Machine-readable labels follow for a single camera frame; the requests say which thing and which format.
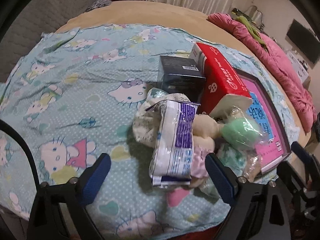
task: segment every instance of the green cloth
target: green cloth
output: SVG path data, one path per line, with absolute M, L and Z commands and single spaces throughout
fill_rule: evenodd
M 257 142 L 260 133 L 260 125 L 253 119 L 238 117 L 226 123 L 220 130 L 221 135 L 234 149 L 251 149 Z
M 256 27 L 252 26 L 246 17 L 244 16 L 239 16 L 236 21 L 241 22 L 247 29 L 248 32 L 250 33 L 250 35 L 252 36 L 252 38 L 254 38 L 257 42 L 259 42 L 261 44 L 261 46 L 268 51 L 267 49 L 267 45 L 265 44 L 265 42 L 263 41 L 263 39 L 261 39 L 259 31 Z

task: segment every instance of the pink blanket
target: pink blanket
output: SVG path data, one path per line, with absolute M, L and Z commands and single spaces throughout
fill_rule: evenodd
M 272 39 L 261 33 L 260 37 L 264 40 L 268 48 L 268 52 L 266 52 L 261 45 L 252 38 L 242 23 L 233 20 L 228 14 L 214 13 L 208 16 L 208 20 L 231 33 L 257 56 L 280 83 L 296 109 L 304 131 L 306 133 L 309 132 L 312 124 L 317 119 L 312 96 L 302 86 L 290 60 L 282 49 Z

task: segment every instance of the metal bolt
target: metal bolt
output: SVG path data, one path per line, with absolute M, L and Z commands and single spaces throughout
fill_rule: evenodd
M 40 187 L 46 187 L 46 186 L 48 186 L 48 185 L 49 185 L 49 183 L 46 182 L 46 181 L 44 181 L 44 182 L 42 182 L 42 183 L 40 184 Z
M 78 182 L 77 177 L 72 177 L 71 179 L 69 179 L 69 183 L 71 183 L 71 184 L 76 184 L 77 182 Z
M 240 182 L 240 183 L 246 183 L 247 182 L 247 179 L 245 178 L 245 177 L 239 177 L 238 178 L 238 181 Z
M 269 181 L 269 186 L 276 187 L 276 183 L 274 181 Z

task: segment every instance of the blue gripper pad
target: blue gripper pad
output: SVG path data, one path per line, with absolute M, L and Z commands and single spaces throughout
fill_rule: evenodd
M 214 153 L 206 156 L 204 164 L 223 202 L 233 206 L 238 192 L 236 175 L 230 168 L 225 167 Z
M 84 207 L 93 203 L 110 168 L 110 156 L 102 153 L 93 166 L 84 170 L 77 182 L 78 190 L 80 191 L 78 192 L 78 200 L 81 206 Z

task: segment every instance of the quilted headboard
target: quilted headboard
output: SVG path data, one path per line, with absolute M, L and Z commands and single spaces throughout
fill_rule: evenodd
M 31 0 L 0 42 L 0 82 L 5 82 L 21 56 L 40 41 L 41 33 L 55 32 L 83 13 L 95 0 Z

